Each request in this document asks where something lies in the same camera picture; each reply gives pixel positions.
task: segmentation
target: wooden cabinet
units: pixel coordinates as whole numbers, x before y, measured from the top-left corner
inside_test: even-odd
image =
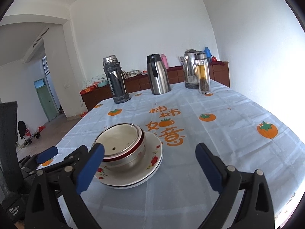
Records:
[[[211,79],[230,87],[228,62],[217,61],[210,63],[209,74]]]
[[[230,87],[228,62],[217,61],[209,66],[210,78]],[[182,66],[170,67],[167,69],[168,80],[170,84],[184,82],[184,73]],[[125,87],[128,93],[140,90],[150,89],[147,75],[138,75],[125,80]],[[83,94],[82,98],[88,111],[94,108],[100,101],[112,97],[109,85],[94,89],[93,91]]]

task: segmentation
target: tile floor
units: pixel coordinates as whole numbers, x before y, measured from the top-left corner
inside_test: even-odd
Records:
[[[32,139],[32,143],[21,148],[17,152],[18,160],[40,153],[58,142],[74,127],[81,118],[68,121],[64,114],[57,116],[54,120],[45,124],[46,128],[41,131],[39,139]]]

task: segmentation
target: saucer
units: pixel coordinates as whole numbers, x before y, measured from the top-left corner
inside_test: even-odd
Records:
[[[150,176],[159,167],[163,153],[161,141],[157,136],[150,132],[145,132],[145,136],[145,155],[132,170],[116,172],[111,171],[107,169],[107,166],[104,166],[98,169],[95,177],[108,187],[114,186],[127,188],[126,186],[138,184],[141,181],[145,182],[144,179]]]
[[[128,189],[128,188],[133,188],[133,187],[139,186],[140,184],[146,182],[149,178],[151,178],[157,172],[157,170],[159,169],[159,167],[161,165],[162,159],[163,159],[163,151],[162,151],[162,156],[161,156],[161,159],[158,163],[157,168],[155,168],[155,170],[148,177],[144,178],[143,180],[141,180],[138,183],[135,183],[135,184],[132,184],[132,185],[129,185],[129,186],[120,186],[120,187],[111,186],[111,185],[107,185],[107,184],[104,184],[104,185],[108,186],[109,188],[114,188],[114,189]]]

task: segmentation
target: glass tea infuser bottle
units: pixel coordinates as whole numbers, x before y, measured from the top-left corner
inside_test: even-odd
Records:
[[[209,78],[209,63],[204,52],[195,54],[195,64],[197,69],[199,92],[203,95],[207,95],[211,91]]]

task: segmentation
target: green door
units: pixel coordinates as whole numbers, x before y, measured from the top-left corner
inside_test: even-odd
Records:
[[[41,106],[43,110],[45,111],[45,115],[47,116],[48,120],[51,121],[54,119],[58,112],[54,106],[54,103],[52,101],[50,92],[48,90],[48,87],[46,85],[43,85],[36,89]]]

